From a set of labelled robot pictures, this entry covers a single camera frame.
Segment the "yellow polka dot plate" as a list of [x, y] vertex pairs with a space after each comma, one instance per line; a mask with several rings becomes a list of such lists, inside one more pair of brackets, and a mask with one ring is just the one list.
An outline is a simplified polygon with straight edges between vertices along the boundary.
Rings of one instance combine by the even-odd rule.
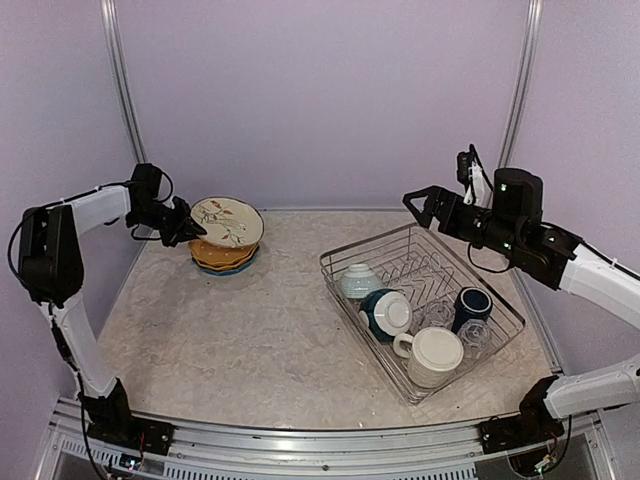
[[231, 248], [231, 247], [220, 247], [220, 246], [216, 246], [213, 244], [210, 244], [208, 242], [205, 242], [203, 240], [192, 240], [188, 243], [188, 248], [193, 255], [196, 255], [197, 253], [204, 253], [204, 254], [224, 254], [227, 253], [229, 251], [233, 252], [233, 253], [240, 253], [242, 251], [248, 251], [251, 249], [255, 249], [256, 247], [258, 247], [258, 244], [252, 245], [252, 246], [245, 246], [245, 247], [240, 247], [240, 248]]
[[231, 251], [220, 255], [197, 253], [192, 256], [192, 259], [195, 259], [198, 264], [207, 268], [227, 270], [242, 265], [248, 259], [254, 257], [258, 251], [259, 248], [256, 247], [255, 249], [242, 251], [240, 253], [233, 253]]

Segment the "cream bird pattern plate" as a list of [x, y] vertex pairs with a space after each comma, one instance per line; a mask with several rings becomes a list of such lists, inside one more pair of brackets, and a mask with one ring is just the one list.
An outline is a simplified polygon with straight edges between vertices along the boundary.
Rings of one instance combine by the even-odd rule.
[[264, 235], [264, 220], [250, 204], [229, 197], [209, 197], [191, 208], [192, 219], [205, 230], [199, 238], [225, 248], [253, 246]]

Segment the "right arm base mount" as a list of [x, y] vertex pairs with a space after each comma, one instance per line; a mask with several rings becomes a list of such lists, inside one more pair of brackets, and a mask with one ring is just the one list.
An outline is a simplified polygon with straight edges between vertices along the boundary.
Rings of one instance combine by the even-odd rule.
[[539, 420], [517, 414], [508, 417], [491, 417], [478, 425], [484, 454], [518, 449], [547, 440], [557, 440], [565, 429], [561, 421]]

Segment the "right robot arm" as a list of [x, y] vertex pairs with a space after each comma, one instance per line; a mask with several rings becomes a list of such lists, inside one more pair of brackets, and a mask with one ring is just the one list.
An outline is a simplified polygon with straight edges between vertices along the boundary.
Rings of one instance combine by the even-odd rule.
[[[639, 325], [639, 275], [597, 251], [582, 237], [542, 219], [543, 181], [518, 168], [494, 173], [492, 204], [470, 205], [443, 187], [404, 195], [402, 202], [424, 228], [475, 248], [488, 248], [552, 290], [584, 298], [632, 327]], [[523, 444], [535, 442], [551, 422], [577, 413], [639, 400], [639, 358], [573, 376], [539, 380], [520, 403], [511, 426]]]

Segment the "blue polka dot plate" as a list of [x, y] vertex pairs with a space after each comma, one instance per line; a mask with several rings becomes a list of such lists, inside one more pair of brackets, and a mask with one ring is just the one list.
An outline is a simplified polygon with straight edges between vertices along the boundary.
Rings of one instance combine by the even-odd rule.
[[207, 268], [207, 267], [201, 266], [200, 264], [198, 264], [196, 262], [195, 259], [192, 260], [192, 263], [194, 263], [197, 266], [197, 268], [200, 271], [204, 272], [205, 274], [216, 276], [216, 277], [225, 277], [225, 276], [235, 275], [235, 274], [238, 274], [238, 273], [241, 273], [241, 272], [247, 270], [248, 268], [250, 268], [255, 263], [257, 258], [258, 258], [258, 255], [248, 259], [245, 263], [243, 263], [240, 266], [237, 266], [237, 267], [231, 268], [231, 269], [227, 269], [227, 270], [215, 270], [215, 269], [212, 269], [212, 268]]

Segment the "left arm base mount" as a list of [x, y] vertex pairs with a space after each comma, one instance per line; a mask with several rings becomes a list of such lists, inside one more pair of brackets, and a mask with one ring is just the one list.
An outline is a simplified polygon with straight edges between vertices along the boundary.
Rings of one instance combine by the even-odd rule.
[[166, 456], [175, 426], [168, 422], [129, 415], [124, 419], [89, 413], [88, 436], [141, 453]]

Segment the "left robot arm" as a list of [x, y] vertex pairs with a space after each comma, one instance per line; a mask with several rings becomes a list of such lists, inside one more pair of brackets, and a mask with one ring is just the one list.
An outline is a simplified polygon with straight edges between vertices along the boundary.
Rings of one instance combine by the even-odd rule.
[[76, 374], [81, 405], [92, 423], [121, 445], [133, 443], [140, 424], [121, 381], [102, 359], [87, 317], [80, 238], [118, 220], [128, 228], [151, 228], [165, 247], [204, 234], [184, 199], [160, 199], [163, 176], [160, 168], [143, 163], [126, 181], [29, 208], [7, 247], [11, 273], [49, 321], [61, 357]]

